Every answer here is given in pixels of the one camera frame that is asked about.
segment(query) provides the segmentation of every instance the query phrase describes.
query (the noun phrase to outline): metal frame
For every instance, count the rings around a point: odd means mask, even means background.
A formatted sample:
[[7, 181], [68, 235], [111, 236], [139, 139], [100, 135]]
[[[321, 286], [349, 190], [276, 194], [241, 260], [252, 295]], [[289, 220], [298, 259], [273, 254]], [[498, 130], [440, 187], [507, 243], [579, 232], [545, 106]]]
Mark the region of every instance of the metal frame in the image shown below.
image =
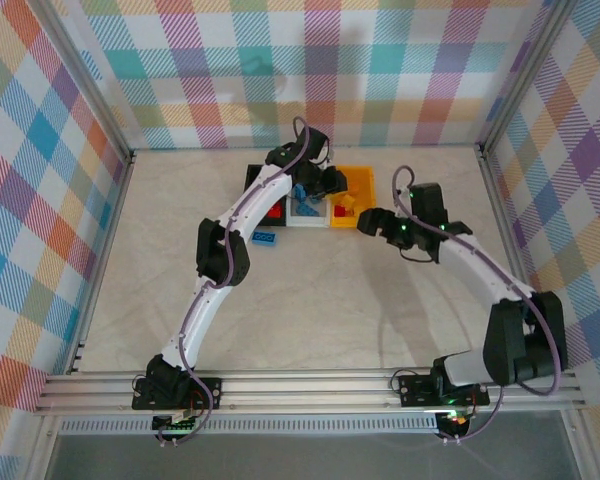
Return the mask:
[[[131, 410], [131, 400], [134, 394], [131, 382], [136, 374], [142, 372], [77, 372], [78, 363], [76, 362], [79, 362], [81, 358], [81, 349], [88, 336], [122, 206], [131, 180], [133, 152], [53, 7], [47, 0], [30, 0], [29, 3], [49, 34], [52, 43], [58, 49], [78, 88], [88, 99], [96, 117], [113, 141], [116, 150], [128, 160], [121, 181], [120, 195], [104, 240], [102, 255], [82, 309], [83, 313], [79, 319], [77, 334], [70, 347], [71, 355], [65, 368], [67, 375], [49, 377], [39, 400], [37, 412], [40, 419], [39, 431], [34, 444], [31, 445], [32, 454], [29, 456], [29, 462], [23, 469], [26, 472], [24, 478], [38, 479], [44, 478], [56, 437], [59, 434], [66, 434], [66, 430], [69, 428], [67, 422], [71, 419], [85, 419], [85, 421], [96, 422], [95, 424], [99, 426], [108, 425], [108, 420], [114, 420], [118, 422], [116, 423], [116, 433], [124, 433], [132, 431], [133, 425], [136, 426], [137, 431], [137, 421], [142, 419], [145, 419], [143, 420], [145, 423], [142, 425], [146, 431], [146, 419], [158, 412]], [[528, 278], [520, 251], [516, 247], [509, 227], [506, 212], [497, 201], [501, 197], [489, 166], [488, 156], [504, 134], [514, 112], [576, 3], [577, 0], [561, 0], [554, 3], [547, 23], [531, 47], [532, 52], [521, 69], [516, 85], [500, 109], [500, 114], [495, 119], [484, 145], [476, 148], [476, 156], [509, 264], [514, 275], [524, 280], [528, 280]], [[428, 369], [415, 370], [421, 374], [428, 373]], [[307, 416], [319, 415], [322, 418], [346, 416], [349, 419], [358, 420], [380, 419], [380, 422], [385, 419], [408, 421], [410, 418], [430, 418], [432, 412], [451, 410], [451, 408], [401, 408], [399, 397], [391, 391], [388, 385], [393, 372], [394, 370], [373, 369], [214, 371], [200, 372], [200, 374], [203, 377], [213, 376], [223, 379], [221, 406], [212, 416], [220, 421], [229, 419], [235, 422], [244, 418], [253, 419], [271, 415], [275, 415], [277, 418], [307, 418]], [[549, 381], [550, 379], [539, 379], [531, 384], [537, 388], [546, 388], [549, 386]], [[483, 410], [486, 411], [493, 408], [498, 388], [489, 387], [488, 391], [492, 402], [490, 407], [483, 407]], [[595, 437], [591, 434], [588, 415], [586, 411], [582, 410], [584, 405], [582, 392], [575, 375], [566, 372], [563, 374], [561, 389], [552, 397], [536, 397], [518, 386], [508, 387], [502, 409], [504, 411], [561, 411], [583, 478], [600, 478], [599, 449], [596, 447]], [[129, 422], [129, 419], [135, 419], [136, 423]], [[378, 424], [369, 421], [369, 428], [378, 428]], [[202, 433], [213, 433], [213, 428], [216, 427], [205, 429], [206, 431], [203, 430]], [[235, 428], [229, 427], [229, 431], [235, 430]], [[429, 433], [432, 430], [427, 427], [422, 431]]]
[[551, 51], [551, 47], [558, 38], [558, 35], [562, 31], [562, 27], [569, 19], [569, 16], [578, 1], [579, 0], [556, 0], [553, 3], [540, 35], [530, 47], [531, 53], [520, 69], [516, 83], [505, 98], [498, 115], [494, 119], [491, 130], [487, 134], [484, 141], [485, 152], [492, 152], [504, 135], [513, 115], [520, 106], [525, 93], [540, 71], [540, 68]]
[[131, 159], [133, 152], [118, 122], [89, 73], [80, 53], [71, 40], [71, 36], [67, 33], [60, 18], [58, 18], [55, 9], [47, 0], [29, 0], [28, 3], [33, 13], [38, 17], [40, 25], [42, 25], [46, 34], [51, 39], [51, 43], [58, 51], [62, 63], [71, 74], [78, 90], [80, 90], [95, 113], [98, 122], [109, 137], [113, 147], [121, 157]]
[[[428, 374], [428, 369], [415, 369]], [[400, 412], [449, 412], [457, 407], [403, 408], [389, 388], [395, 369], [354, 370], [262, 370], [208, 371], [204, 377], [222, 379], [222, 399], [217, 413], [227, 415], [266, 414], [395, 414]], [[77, 373], [49, 377], [38, 402], [38, 414], [64, 415], [169, 415], [178, 411], [137, 411], [131, 409], [132, 381], [143, 372]], [[548, 388], [551, 378], [530, 382]], [[498, 386], [488, 388], [489, 410], [495, 405]], [[575, 375], [566, 372], [556, 395], [537, 397], [522, 387], [507, 387], [504, 411], [563, 410], [584, 405]]]

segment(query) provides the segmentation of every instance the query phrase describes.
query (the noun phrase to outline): yellow block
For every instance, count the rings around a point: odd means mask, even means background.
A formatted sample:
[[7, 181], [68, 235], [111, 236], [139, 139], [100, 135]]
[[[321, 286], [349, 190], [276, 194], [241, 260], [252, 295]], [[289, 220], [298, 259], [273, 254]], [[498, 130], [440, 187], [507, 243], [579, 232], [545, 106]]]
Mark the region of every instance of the yellow block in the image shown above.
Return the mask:
[[7, 17], [0, 13], [0, 58], [11, 71], [16, 73], [27, 53], [27, 47], [13, 29]]
[[351, 195], [344, 195], [338, 203], [347, 210], [351, 210], [353, 204], [356, 203], [356, 199], [353, 198]]
[[31, 363], [42, 327], [26, 317], [18, 317], [7, 344], [6, 355], [24, 364]]

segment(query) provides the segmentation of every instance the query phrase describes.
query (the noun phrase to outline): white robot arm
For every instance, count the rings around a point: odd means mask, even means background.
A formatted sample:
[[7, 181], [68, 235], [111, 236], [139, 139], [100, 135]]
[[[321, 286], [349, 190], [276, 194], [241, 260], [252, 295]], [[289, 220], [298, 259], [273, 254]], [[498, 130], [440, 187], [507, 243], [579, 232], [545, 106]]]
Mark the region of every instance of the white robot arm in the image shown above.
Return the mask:
[[[308, 143], [305, 131], [312, 138]], [[320, 132], [305, 129], [295, 143], [269, 152], [266, 165], [238, 201], [218, 220], [205, 219], [200, 224], [199, 278], [191, 307], [182, 328], [149, 362], [144, 382], [136, 389], [133, 408], [188, 408], [192, 395], [189, 375], [195, 377], [191, 368], [197, 362], [202, 340], [220, 304], [246, 276], [249, 258], [245, 239], [269, 209], [295, 184], [303, 185], [310, 195], [346, 190], [342, 172], [311, 162], [318, 158], [325, 140]], [[411, 212], [403, 204], [407, 198]], [[418, 246], [461, 279], [490, 312], [482, 349], [434, 360], [426, 388], [433, 387], [435, 398], [448, 399], [454, 392], [482, 383], [505, 386], [524, 382], [564, 368], [564, 322], [555, 294], [537, 293], [504, 274], [464, 223], [449, 222], [438, 184], [409, 185], [394, 200], [401, 207], [397, 214], [382, 208], [367, 210], [360, 215], [358, 230], [371, 236], [380, 231], [387, 243], [400, 250]], [[531, 333], [525, 334], [524, 323], [533, 329]]]
[[[220, 216], [218, 219], [219, 226], [226, 228], [229, 219], [234, 216], [237, 206], [244, 203], [244, 206], [240, 209], [240, 213], [234, 217], [232, 231], [237, 232], [242, 238], [251, 238], [253, 231], [269, 209], [292, 189], [293, 182], [291, 175], [279, 175], [265, 187], [258, 188], [258, 186], [263, 185], [267, 179], [273, 178], [281, 170], [280, 167], [275, 165], [265, 165], [262, 167], [260, 174], [251, 186], [229, 210]], [[219, 289], [211, 288], [210, 285], [213, 283], [207, 276], [198, 277], [192, 303], [196, 298], [198, 298], [198, 301], [195, 302], [196, 305], [189, 314], [189, 322], [183, 332], [185, 357], [187, 363], [192, 366], [197, 362], [200, 345], [220, 304], [229, 295], [231, 290], [233, 290], [233, 286], [231, 285]], [[180, 352], [178, 351], [179, 336], [180, 332], [177, 332], [171, 337], [167, 346], [162, 350], [162, 356], [164, 361], [169, 365], [184, 368]]]

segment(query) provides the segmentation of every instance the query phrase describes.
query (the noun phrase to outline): blue block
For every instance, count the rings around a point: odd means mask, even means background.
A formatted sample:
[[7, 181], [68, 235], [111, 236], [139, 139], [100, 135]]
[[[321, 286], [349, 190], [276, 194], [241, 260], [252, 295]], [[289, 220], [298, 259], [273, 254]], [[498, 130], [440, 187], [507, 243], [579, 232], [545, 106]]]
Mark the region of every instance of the blue block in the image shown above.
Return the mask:
[[319, 217], [320, 214], [306, 203], [299, 203], [296, 207], [296, 213], [302, 217]]
[[293, 187], [293, 196], [300, 203], [304, 203], [304, 201], [307, 198], [307, 192], [305, 191], [302, 185], [296, 185], [295, 187]]
[[251, 243], [273, 247], [276, 244], [276, 234], [271, 232], [259, 232], [256, 230], [251, 237]]

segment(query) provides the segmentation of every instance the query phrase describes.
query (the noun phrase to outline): table surface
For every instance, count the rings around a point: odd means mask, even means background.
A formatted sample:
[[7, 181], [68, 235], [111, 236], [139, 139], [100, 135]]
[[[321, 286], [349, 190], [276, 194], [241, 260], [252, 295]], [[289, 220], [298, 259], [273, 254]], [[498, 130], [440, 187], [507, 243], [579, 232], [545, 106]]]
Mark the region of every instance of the table surface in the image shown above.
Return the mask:
[[[138, 155], [81, 370], [144, 370], [160, 352], [195, 285], [198, 224], [237, 200], [247, 165], [265, 156], [256, 149]], [[464, 221], [507, 265], [471, 148], [338, 148], [334, 161], [373, 167], [385, 208], [394, 170], [408, 163], [418, 183], [440, 183], [450, 220]], [[220, 307], [199, 368], [427, 366], [482, 344], [488, 313], [442, 267], [408, 263], [384, 239], [353, 229], [275, 231], [273, 248], [249, 243], [251, 269]]]

